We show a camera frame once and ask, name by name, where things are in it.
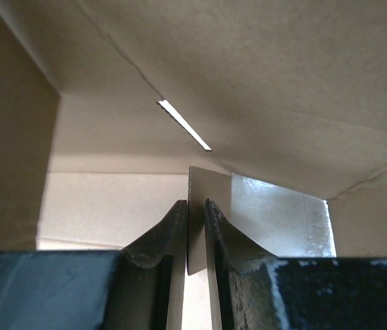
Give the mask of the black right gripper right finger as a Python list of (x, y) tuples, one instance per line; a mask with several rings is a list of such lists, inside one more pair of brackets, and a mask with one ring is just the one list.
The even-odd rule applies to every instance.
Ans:
[(387, 329), (387, 258), (278, 257), (204, 207), (214, 329)]

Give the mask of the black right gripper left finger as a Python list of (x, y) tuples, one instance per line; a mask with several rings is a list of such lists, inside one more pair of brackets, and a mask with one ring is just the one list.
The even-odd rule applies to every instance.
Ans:
[(179, 329), (187, 215), (120, 250), (0, 252), (0, 329)]

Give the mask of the brown cardboard box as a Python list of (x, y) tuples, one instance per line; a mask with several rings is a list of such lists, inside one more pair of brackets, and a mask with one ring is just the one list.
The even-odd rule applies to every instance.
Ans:
[(235, 173), (387, 256), (387, 1), (0, 1), (60, 94), (53, 173)]

